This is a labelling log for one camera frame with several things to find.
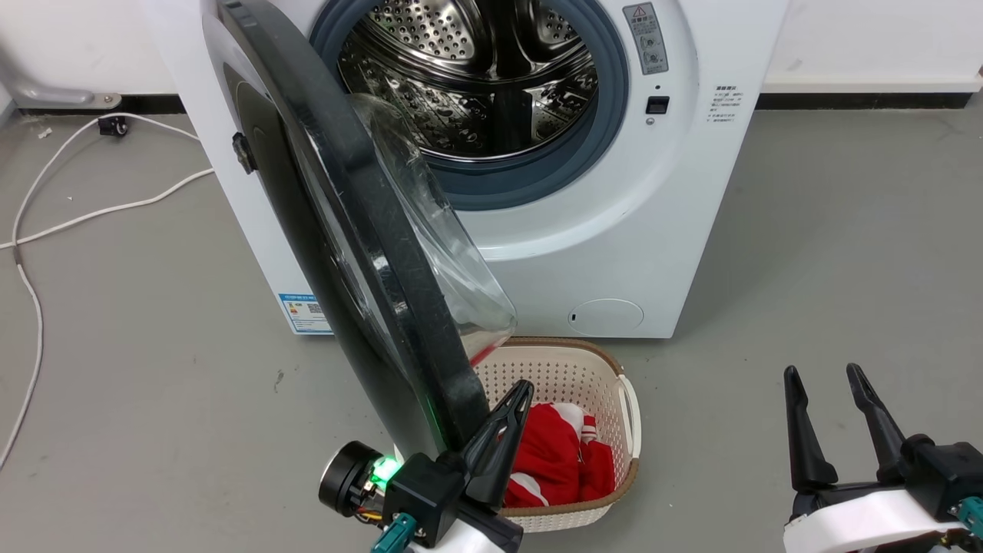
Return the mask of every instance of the stainless steel drum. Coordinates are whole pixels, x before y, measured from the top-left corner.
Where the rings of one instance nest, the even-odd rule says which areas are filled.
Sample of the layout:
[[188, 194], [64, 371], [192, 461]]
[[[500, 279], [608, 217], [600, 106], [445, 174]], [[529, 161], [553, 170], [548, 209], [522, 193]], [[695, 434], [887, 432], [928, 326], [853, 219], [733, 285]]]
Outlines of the stainless steel drum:
[[594, 61], [540, 0], [384, 0], [348, 35], [351, 92], [395, 105], [428, 154], [509, 159], [562, 136], [598, 87]]

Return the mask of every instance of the grey floor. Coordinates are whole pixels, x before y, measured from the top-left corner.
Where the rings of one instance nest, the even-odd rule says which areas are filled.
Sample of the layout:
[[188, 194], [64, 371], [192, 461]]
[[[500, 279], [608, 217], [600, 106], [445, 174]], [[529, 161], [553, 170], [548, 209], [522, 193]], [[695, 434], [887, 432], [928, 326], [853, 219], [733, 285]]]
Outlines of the grey floor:
[[[634, 489], [601, 522], [530, 535], [524, 550], [781, 551], [789, 363], [843, 480], [876, 467], [849, 361], [905, 432], [983, 447], [980, 99], [963, 111], [758, 113], [677, 336], [605, 344], [644, 409]], [[0, 132], [0, 229], [82, 121]], [[25, 233], [207, 167], [197, 145], [141, 123], [70, 152]], [[213, 178], [24, 255], [47, 346], [0, 472], [4, 551], [369, 550], [373, 534], [322, 507], [315, 486], [339, 445], [386, 437], [332, 340], [287, 331]], [[33, 355], [30, 300], [0, 252], [4, 437]]]

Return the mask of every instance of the washing machine door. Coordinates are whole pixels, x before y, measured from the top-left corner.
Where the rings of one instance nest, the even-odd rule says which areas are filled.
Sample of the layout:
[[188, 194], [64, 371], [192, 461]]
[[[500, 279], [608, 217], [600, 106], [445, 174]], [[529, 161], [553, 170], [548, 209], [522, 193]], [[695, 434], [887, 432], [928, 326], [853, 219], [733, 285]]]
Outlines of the washing machine door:
[[203, 18], [215, 72], [318, 303], [404, 455], [460, 450], [489, 412], [474, 363], [515, 311], [398, 112], [345, 94], [265, 0]]

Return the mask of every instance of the white cable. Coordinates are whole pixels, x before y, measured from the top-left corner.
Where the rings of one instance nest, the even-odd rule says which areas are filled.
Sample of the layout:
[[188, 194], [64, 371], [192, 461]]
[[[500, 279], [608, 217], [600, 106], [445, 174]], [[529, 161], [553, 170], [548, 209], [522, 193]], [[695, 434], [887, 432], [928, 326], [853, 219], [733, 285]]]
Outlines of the white cable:
[[21, 412], [17, 415], [17, 421], [14, 423], [14, 431], [10, 433], [10, 438], [7, 439], [7, 446], [4, 447], [3, 454], [0, 454], [0, 470], [3, 470], [4, 464], [7, 463], [7, 457], [14, 449], [14, 442], [17, 441], [17, 436], [21, 433], [21, 427], [24, 426], [24, 417], [28, 414], [28, 405], [34, 396], [34, 387], [37, 386], [37, 376], [41, 373], [41, 354], [44, 352], [44, 318], [41, 317], [41, 302], [37, 299], [37, 292], [34, 291], [34, 287], [30, 285], [28, 274], [24, 272], [24, 265], [18, 264], [17, 270], [21, 273], [24, 286], [30, 292], [30, 299], [34, 301], [34, 315], [37, 317], [37, 356], [34, 358], [34, 371], [30, 374], [28, 393], [24, 397]]
[[[192, 181], [198, 180], [198, 179], [200, 179], [200, 178], [202, 178], [204, 176], [208, 176], [208, 175], [210, 175], [210, 174], [212, 174], [214, 172], [215, 172], [215, 169], [206, 169], [204, 171], [199, 171], [199, 172], [197, 172], [197, 173], [195, 173], [195, 174], [193, 174], [191, 176], [186, 177], [181, 182], [175, 184], [174, 186], [168, 188], [165, 192], [163, 192], [163, 193], [161, 193], [161, 194], [159, 194], [157, 196], [154, 196], [153, 198], [149, 198], [149, 199], [146, 199], [146, 200], [140, 200], [139, 202], [133, 202], [131, 204], [124, 204], [122, 206], [115, 206], [115, 207], [112, 207], [112, 208], [106, 208], [104, 210], [99, 210], [97, 212], [92, 212], [92, 213], [90, 213], [88, 215], [82, 215], [81, 217], [74, 218], [72, 220], [63, 222], [63, 223], [61, 223], [61, 224], [59, 224], [57, 226], [52, 226], [51, 228], [48, 228], [47, 230], [42, 230], [42, 231], [40, 231], [40, 232], [38, 232], [36, 234], [32, 234], [31, 236], [26, 236], [24, 238], [18, 238], [17, 245], [18, 246], [21, 246], [21, 245], [27, 244], [28, 242], [33, 242], [34, 240], [37, 240], [38, 238], [43, 238], [43, 237], [48, 236], [50, 234], [54, 234], [55, 232], [60, 232], [62, 230], [65, 230], [66, 228], [71, 228], [71, 227], [79, 224], [80, 222], [85, 222], [85, 221], [87, 221], [89, 219], [96, 218], [96, 217], [98, 217], [100, 215], [113, 214], [113, 213], [116, 213], [116, 212], [121, 212], [123, 210], [128, 210], [130, 208], [140, 208], [142, 206], [149, 206], [150, 204], [156, 204], [157, 202], [163, 200], [164, 198], [167, 198], [171, 194], [174, 194], [178, 190], [181, 190], [182, 188], [184, 188], [184, 186], [186, 184], [189, 184]], [[5, 242], [3, 244], [0, 244], [0, 250], [6, 250], [6, 249], [9, 249], [9, 248], [13, 248], [13, 247], [14, 247], [14, 243], [13, 242]]]
[[28, 189], [28, 193], [24, 196], [24, 201], [21, 202], [21, 207], [17, 210], [17, 215], [14, 217], [14, 229], [11, 232], [11, 241], [8, 242], [8, 243], [6, 243], [6, 244], [0, 244], [0, 250], [4, 250], [4, 249], [7, 249], [7, 248], [15, 248], [14, 249], [14, 260], [17, 263], [17, 270], [21, 274], [21, 280], [24, 281], [24, 286], [28, 289], [28, 292], [30, 293], [31, 300], [34, 302], [34, 315], [37, 318], [37, 355], [34, 358], [34, 370], [33, 370], [33, 372], [30, 375], [30, 383], [28, 384], [28, 392], [27, 392], [27, 394], [24, 397], [24, 402], [21, 404], [21, 412], [20, 412], [20, 414], [18, 414], [17, 421], [14, 423], [14, 429], [10, 433], [10, 438], [7, 440], [7, 445], [4, 447], [3, 453], [0, 454], [0, 470], [3, 470], [3, 467], [4, 467], [4, 465], [7, 462], [7, 457], [10, 456], [11, 450], [14, 449], [14, 443], [17, 441], [17, 437], [21, 433], [21, 427], [24, 426], [24, 419], [25, 419], [25, 416], [28, 414], [28, 407], [30, 407], [30, 400], [34, 397], [34, 388], [37, 386], [37, 377], [38, 377], [38, 375], [40, 375], [40, 372], [41, 372], [41, 358], [42, 358], [43, 353], [44, 353], [44, 318], [43, 318], [43, 316], [41, 314], [41, 302], [37, 298], [37, 292], [34, 290], [34, 287], [30, 284], [30, 279], [28, 278], [28, 274], [27, 274], [27, 272], [24, 269], [24, 260], [21, 258], [20, 252], [18, 251], [18, 249], [16, 248], [16, 246], [20, 246], [21, 244], [26, 244], [28, 242], [31, 242], [33, 240], [37, 240], [38, 238], [42, 238], [42, 237], [47, 236], [49, 234], [54, 234], [55, 232], [64, 230], [66, 228], [70, 228], [72, 226], [75, 226], [76, 224], [79, 224], [80, 222], [89, 220], [91, 218], [98, 217], [100, 215], [106, 215], [106, 214], [111, 214], [111, 213], [114, 213], [114, 212], [120, 212], [120, 211], [123, 211], [123, 210], [128, 210], [130, 208], [138, 208], [140, 206], [148, 206], [150, 204], [155, 204], [155, 203], [163, 200], [164, 198], [167, 198], [171, 194], [174, 194], [175, 192], [177, 192], [178, 190], [180, 190], [186, 184], [188, 184], [188, 183], [190, 183], [190, 182], [192, 182], [192, 181], [194, 181], [196, 179], [199, 179], [199, 178], [201, 178], [203, 176], [206, 176], [206, 175], [211, 174], [211, 173], [214, 172], [214, 169], [206, 169], [204, 171], [199, 171], [199, 172], [197, 172], [197, 173], [195, 173], [195, 174], [193, 174], [193, 175], [185, 178], [181, 182], [179, 182], [179, 183], [175, 184], [174, 186], [172, 186], [171, 188], [167, 189], [164, 193], [162, 193], [162, 194], [160, 194], [160, 195], [158, 195], [158, 196], [156, 196], [154, 198], [150, 198], [148, 200], [143, 200], [143, 201], [140, 201], [140, 202], [133, 202], [131, 204], [126, 204], [126, 205], [123, 205], [123, 206], [116, 206], [114, 208], [106, 208], [104, 210], [99, 210], [97, 212], [93, 212], [91, 214], [83, 215], [81, 217], [74, 218], [74, 219], [72, 219], [70, 221], [63, 222], [63, 223], [61, 223], [61, 224], [59, 224], [57, 226], [53, 226], [53, 227], [51, 227], [51, 228], [49, 228], [47, 230], [43, 230], [41, 232], [38, 232], [38, 233], [33, 234], [31, 236], [28, 236], [27, 238], [18, 239], [17, 233], [18, 233], [18, 230], [20, 230], [20, 228], [21, 228], [21, 218], [24, 216], [24, 212], [28, 208], [28, 203], [30, 202], [30, 198], [31, 198], [31, 196], [33, 196], [34, 191], [37, 189], [38, 184], [41, 182], [41, 179], [44, 177], [44, 173], [46, 173], [47, 170], [48, 170], [48, 168], [51, 167], [51, 164], [54, 163], [55, 159], [57, 159], [58, 156], [61, 155], [61, 152], [63, 152], [65, 150], [65, 148], [67, 148], [68, 145], [71, 144], [72, 141], [74, 141], [85, 129], [91, 127], [92, 125], [95, 125], [96, 123], [98, 123], [99, 119], [105, 119], [107, 117], [121, 117], [121, 116], [123, 116], [123, 117], [130, 117], [130, 118], [133, 118], [133, 119], [138, 119], [140, 121], [145, 121], [147, 123], [151, 123], [151, 124], [156, 125], [158, 127], [161, 127], [161, 128], [164, 128], [164, 129], [168, 129], [170, 131], [174, 131], [176, 133], [182, 134], [182, 135], [184, 135], [184, 136], [186, 136], [188, 138], [194, 139], [196, 141], [199, 139], [197, 136], [195, 136], [195, 135], [193, 135], [193, 134], [191, 134], [191, 133], [189, 133], [187, 131], [184, 131], [182, 129], [179, 129], [177, 127], [172, 127], [170, 125], [165, 125], [164, 123], [161, 123], [159, 121], [154, 121], [153, 119], [148, 119], [146, 117], [143, 117], [141, 115], [135, 115], [133, 113], [110, 113], [110, 114], [107, 114], [107, 115], [101, 115], [101, 116], [99, 116], [99, 117], [97, 117], [95, 119], [92, 119], [88, 123], [86, 123], [86, 125], [84, 125], [81, 129], [79, 129], [78, 131], [76, 131], [75, 134], [73, 134], [71, 137], [69, 137], [69, 139], [67, 141], [65, 141], [65, 144], [63, 144], [61, 146], [61, 148], [59, 148], [58, 151], [55, 152], [55, 155], [51, 159], [49, 159], [47, 163], [44, 164], [44, 167], [41, 169], [41, 172], [37, 174], [37, 178], [35, 178], [34, 179], [34, 182], [30, 185], [30, 188]]

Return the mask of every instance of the washing machine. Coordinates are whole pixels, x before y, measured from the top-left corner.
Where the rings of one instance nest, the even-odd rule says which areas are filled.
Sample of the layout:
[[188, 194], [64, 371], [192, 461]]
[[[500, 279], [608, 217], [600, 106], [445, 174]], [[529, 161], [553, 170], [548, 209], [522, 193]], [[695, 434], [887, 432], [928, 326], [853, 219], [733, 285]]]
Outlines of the washing machine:
[[[294, 67], [297, 79], [330, 89], [340, 111], [373, 96], [399, 112], [514, 303], [518, 334], [672, 336], [787, 0], [269, 3], [291, 43], [304, 39], [296, 55], [319, 60]], [[230, 112], [230, 63], [215, 59], [248, 68], [242, 44], [222, 45], [213, 0], [144, 5], [287, 323], [329, 333], [252, 171], [261, 133]], [[300, 124], [332, 120], [322, 115]]]

